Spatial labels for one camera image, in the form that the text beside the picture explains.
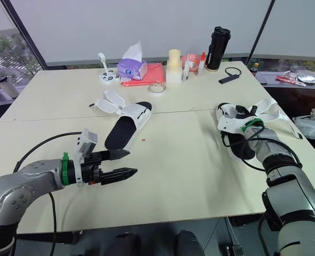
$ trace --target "purple tissue box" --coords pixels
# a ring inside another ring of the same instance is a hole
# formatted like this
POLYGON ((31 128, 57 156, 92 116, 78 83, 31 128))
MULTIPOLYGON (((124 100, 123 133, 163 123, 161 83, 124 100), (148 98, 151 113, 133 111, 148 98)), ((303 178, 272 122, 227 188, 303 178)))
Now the purple tissue box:
POLYGON ((135 80, 142 80, 147 73, 147 62, 139 62, 132 59, 122 59, 117 64, 117 72, 119 76, 135 80))

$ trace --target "black charger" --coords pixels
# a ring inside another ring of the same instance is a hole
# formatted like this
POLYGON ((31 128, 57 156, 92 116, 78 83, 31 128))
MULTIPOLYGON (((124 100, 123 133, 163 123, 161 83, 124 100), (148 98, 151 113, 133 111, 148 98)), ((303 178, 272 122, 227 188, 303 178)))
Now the black charger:
POLYGON ((228 77, 225 77, 225 78, 223 78, 223 79, 221 79, 221 80, 219 80, 218 82, 220 82, 221 84, 225 84, 225 83, 227 83, 227 82, 230 82, 230 81, 232 81, 232 80, 235 80, 235 79, 237 79, 237 78, 242 74, 242 71, 241 71, 239 68, 234 68, 234 67, 225 68, 225 72, 226 72, 229 76, 228 76, 228 77), (227 72, 226 70, 229 69, 229 68, 233 68, 233 69, 238 70, 238 71, 239 71, 239 74, 237 75, 237 74, 231 74, 231 73, 227 72))

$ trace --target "tissue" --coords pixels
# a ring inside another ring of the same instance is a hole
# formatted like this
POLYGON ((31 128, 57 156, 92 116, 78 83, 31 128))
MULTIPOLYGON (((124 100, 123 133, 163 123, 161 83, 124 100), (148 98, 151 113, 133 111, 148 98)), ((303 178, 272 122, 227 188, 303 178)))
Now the tissue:
POLYGON ((140 41, 130 46, 123 55, 122 60, 117 64, 119 76, 128 79, 142 80, 147 70, 146 61, 142 61, 142 47, 140 41))

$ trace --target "green ring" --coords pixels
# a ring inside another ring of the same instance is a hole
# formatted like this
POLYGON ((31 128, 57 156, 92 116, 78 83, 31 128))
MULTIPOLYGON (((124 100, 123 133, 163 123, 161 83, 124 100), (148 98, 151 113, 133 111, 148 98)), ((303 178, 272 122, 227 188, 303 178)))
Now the green ring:
POLYGON ((254 120, 251 120, 249 123, 247 123, 244 127, 241 127, 241 130, 245 132, 245 130, 252 126, 254 123, 258 122, 258 121, 261 121, 263 123, 263 120, 260 119, 260 118, 255 118, 254 120))
POLYGON ((68 162, 68 154, 64 152, 64 155, 62 157, 62 184, 67 186, 70 185, 68 182, 68 176, 67 176, 67 162, 68 162))

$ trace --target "black water bottle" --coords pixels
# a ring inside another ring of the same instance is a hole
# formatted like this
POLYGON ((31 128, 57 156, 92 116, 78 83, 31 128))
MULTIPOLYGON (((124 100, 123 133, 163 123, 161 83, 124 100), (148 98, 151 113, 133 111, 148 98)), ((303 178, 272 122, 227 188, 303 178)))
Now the black water bottle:
POLYGON ((221 64, 227 43, 231 38, 230 30, 222 27, 215 27, 211 35, 212 41, 207 54, 206 64, 209 71, 217 71, 221 64))

